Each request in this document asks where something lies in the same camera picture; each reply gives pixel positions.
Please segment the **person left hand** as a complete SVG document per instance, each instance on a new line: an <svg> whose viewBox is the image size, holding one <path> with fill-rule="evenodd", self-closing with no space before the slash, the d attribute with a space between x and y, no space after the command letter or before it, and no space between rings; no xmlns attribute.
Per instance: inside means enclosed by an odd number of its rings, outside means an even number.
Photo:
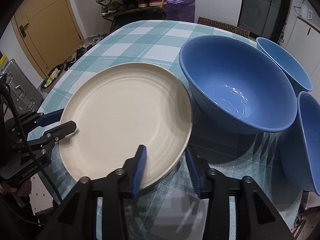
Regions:
<svg viewBox="0 0 320 240"><path fill-rule="evenodd" d="M6 182L2 182L0 185L1 196L7 194L17 193L17 195L23 200L30 200L29 195L31 194L31 180L28 179L18 188L10 187Z"/></svg>

